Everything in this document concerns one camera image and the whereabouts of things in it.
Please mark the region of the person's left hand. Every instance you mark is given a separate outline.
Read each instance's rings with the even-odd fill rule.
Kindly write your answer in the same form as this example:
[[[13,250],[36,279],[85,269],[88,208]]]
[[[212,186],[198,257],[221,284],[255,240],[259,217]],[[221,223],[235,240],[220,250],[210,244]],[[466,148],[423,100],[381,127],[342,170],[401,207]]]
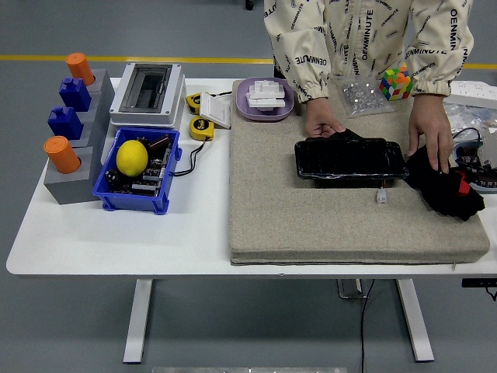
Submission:
[[[435,94],[423,93],[414,97],[408,124],[408,156],[419,149],[420,136],[423,135],[429,164],[435,171],[448,174],[454,140],[443,100],[444,96]]]

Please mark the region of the person's right hand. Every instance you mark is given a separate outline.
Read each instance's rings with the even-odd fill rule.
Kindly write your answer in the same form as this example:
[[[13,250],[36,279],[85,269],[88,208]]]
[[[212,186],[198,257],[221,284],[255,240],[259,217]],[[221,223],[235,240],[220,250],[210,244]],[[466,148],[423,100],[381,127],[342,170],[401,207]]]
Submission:
[[[346,129],[335,116],[327,97],[311,99],[305,103],[305,106],[304,132],[308,138],[328,138]]]

